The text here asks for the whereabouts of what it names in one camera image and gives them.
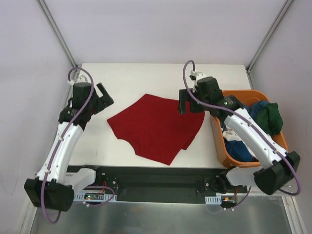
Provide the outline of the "red t-shirt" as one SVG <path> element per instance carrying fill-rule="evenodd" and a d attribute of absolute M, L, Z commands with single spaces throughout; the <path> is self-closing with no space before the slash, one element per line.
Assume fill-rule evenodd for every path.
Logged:
<path fill-rule="evenodd" d="M 170 165 L 180 150 L 187 150 L 199 132 L 205 114 L 180 114 L 178 100 L 144 94 L 107 120 L 117 139 L 127 141 L 135 154 Z"/>

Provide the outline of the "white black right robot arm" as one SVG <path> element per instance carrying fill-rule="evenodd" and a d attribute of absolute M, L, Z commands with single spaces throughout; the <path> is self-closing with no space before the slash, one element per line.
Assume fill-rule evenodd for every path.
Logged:
<path fill-rule="evenodd" d="M 234 95 L 224 96 L 214 77 L 192 70 L 193 88 L 179 90 L 181 114 L 186 103 L 193 113 L 209 112 L 210 116 L 234 130 L 255 154 L 257 167 L 232 166 L 221 176 L 219 186 L 231 192 L 236 186 L 256 186 L 263 193 L 272 195 L 281 191 L 287 195 L 299 195 L 302 186 L 296 170 L 300 162 L 297 152 L 288 152 L 266 134 L 252 119 L 244 105 Z"/>

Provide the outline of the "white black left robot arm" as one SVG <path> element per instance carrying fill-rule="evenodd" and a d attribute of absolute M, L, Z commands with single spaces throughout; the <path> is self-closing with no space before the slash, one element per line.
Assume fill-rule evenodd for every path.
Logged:
<path fill-rule="evenodd" d="M 82 167 L 72 175 L 66 174 L 74 148 L 91 117 L 114 103 L 102 83 L 97 84 L 97 90 L 88 82 L 73 85 L 73 96 L 60 112 L 57 135 L 47 159 L 35 178 L 28 178 L 24 184 L 35 207 L 66 212 L 78 192 L 87 186 L 93 190 L 102 186 L 103 178 L 94 169 Z"/>

